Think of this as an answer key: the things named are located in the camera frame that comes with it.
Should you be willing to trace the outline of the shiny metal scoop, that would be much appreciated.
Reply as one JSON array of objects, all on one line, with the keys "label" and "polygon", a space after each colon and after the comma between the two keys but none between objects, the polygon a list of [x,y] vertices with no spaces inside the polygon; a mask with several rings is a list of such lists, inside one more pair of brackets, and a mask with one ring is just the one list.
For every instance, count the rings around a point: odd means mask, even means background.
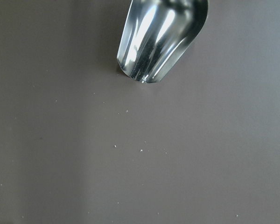
[{"label": "shiny metal scoop", "polygon": [[207,0],[133,0],[117,61],[131,79],[160,82],[201,32]]}]

